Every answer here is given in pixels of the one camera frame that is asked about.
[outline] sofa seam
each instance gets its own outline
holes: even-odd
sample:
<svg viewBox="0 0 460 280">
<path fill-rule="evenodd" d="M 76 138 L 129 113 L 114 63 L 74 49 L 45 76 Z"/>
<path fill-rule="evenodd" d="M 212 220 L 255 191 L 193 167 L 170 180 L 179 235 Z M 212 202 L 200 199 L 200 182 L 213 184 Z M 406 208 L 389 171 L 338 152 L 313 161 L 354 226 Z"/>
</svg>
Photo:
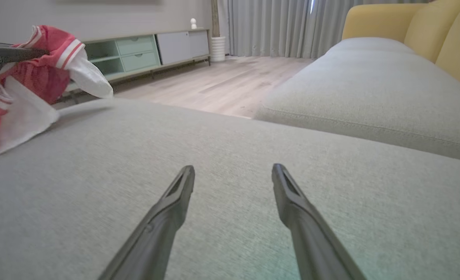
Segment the sofa seam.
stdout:
<svg viewBox="0 0 460 280">
<path fill-rule="evenodd" d="M 453 141 L 449 141 L 449 140 L 444 140 L 444 139 L 440 139 L 440 138 L 435 138 L 435 137 L 430 137 L 430 136 L 425 136 L 425 135 L 418 135 L 418 134 L 415 134 L 415 133 L 410 133 L 410 132 L 406 132 L 406 131 L 398 131 L 398 130 L 395 130 L 395 129 L 387 129 L 387 128 L 381 128 L 381 127 L 378 127 L 378 126 L 369 126 L 369 125 L 366 125 L 366 124 L 357 124 L 355 122 L 346 122 L 346 121 L 340 121 L 340 120 L 337 120 L 337 119 L 328 119 L 326 117 L 316 117 L 316 116 L 313 116 L 313 115 L 299 115 L 299 114 L 296 114 L 296 113 L 290 113 L 290 112 L 284 112 L 284 111 L 281 111 L 281 110 L 276 110 L 276 109 L 272 109 L 272 108 L 268 108 L 266 106 L 264 106 L 263 104 L 261 105 L 262 108 L 265 108 L 266 110 L 272 110 L 273 112 L 278 112 L 280 114 L 284 114 L 284 115 L 295 115 L 297 117 L 303 117 L 303 118 L 311 118 L 311 119 L 322 119 L 324 121 L 329 121 L 329 122 L 333 122 L 333 123 L 340 123 L 340 124 L 347 124 L 349 126 L 362 126 L 362 127 L 365 127 L 365 128 L 370 128 L 370 129 L 377 129 L 377 130 L 381 130 L 381 131 L 387 131 L 388 133 L 392 133 L 392 134 L 403 134 L 403 135 L 407 135 L 407 136 L 410 136 L 410 137 L 413 137 L 413 138 L 426 138 L 426 139 L 429 139 L 433 142 L 441 142 L 441 143 L 447 143 L 447 144 L 453 144 L 453 145 L 460 145 L 460 142 L 453 142 Z"/>
</svg>

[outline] gray curtain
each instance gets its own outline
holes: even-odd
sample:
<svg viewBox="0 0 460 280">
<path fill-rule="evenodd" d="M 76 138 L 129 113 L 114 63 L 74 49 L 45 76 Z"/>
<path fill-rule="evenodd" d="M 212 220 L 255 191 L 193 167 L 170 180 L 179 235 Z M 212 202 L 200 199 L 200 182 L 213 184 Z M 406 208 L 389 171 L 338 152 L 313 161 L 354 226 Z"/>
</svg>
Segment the gray curtain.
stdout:
<svg viewBox="0 0 460 280">
<path fill-rule="evenodd" d="M 318 58 L 340 42 L 355 5 L 427 0 L 228 0 L 230 54 Z"/>
</svg>

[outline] red cloth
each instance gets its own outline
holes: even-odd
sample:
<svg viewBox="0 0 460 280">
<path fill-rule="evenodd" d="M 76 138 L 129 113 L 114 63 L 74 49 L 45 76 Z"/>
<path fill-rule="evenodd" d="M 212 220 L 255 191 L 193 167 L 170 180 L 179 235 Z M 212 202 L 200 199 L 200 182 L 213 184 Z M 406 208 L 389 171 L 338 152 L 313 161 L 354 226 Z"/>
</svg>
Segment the red cloth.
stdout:
<svg viewBox="0 0 460 280">
<path fill-rule="evenodd" d="M 52 26 L 33 27 L 31 39 L 14 47 L 39 48 L 50 51 L 33 60 L 10 63 L 0 71 L 0 119 L 10 110 L 12 98 L 4 92 L 5 79 L 14 77 L 47 103 L 54 103 L 70 82 L 69 62 L 85 47 L 73 35 Z"/>
</svg>

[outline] red and white cloth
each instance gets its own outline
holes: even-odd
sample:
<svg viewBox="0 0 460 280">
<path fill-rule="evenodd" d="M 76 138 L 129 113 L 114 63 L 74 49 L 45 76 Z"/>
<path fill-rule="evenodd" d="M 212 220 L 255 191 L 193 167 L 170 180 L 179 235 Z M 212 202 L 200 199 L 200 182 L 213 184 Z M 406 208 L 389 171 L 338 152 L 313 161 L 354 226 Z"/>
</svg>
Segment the red and white cloth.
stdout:
<svg viewBox="0 0 460 280">
<path fill-rule="evenodd" d="M 45 131 L 57 121 L 54 103 L 72 79 L 83 91 L 112 98 L 113 89 L 102 73 L 87 60 L 85 45 L 57 28 L 33 27 L 22 48 L 49 50 L 50 55 L 9 63 L 0 71 L 0 153 Z"/>
</svg>

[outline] white cabinet door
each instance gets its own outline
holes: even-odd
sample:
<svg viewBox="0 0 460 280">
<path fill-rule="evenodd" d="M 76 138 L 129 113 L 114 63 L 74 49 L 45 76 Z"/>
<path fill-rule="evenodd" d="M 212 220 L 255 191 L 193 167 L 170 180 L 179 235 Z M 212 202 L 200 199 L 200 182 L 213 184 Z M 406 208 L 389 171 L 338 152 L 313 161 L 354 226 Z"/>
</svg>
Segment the white cabinet door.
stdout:
<svg viewBox="0 0 460 280">
<path fill-rule="evenodd" d="M 192 57 L 209 55 L 209 44 L 207 42 L 207 31 L 190 31 L 190 53 Z"/>
<path fill-rule="evenodd" d="M 163 65 L 191 59 L 189 32 L 157 34 Z"/>
</svg>

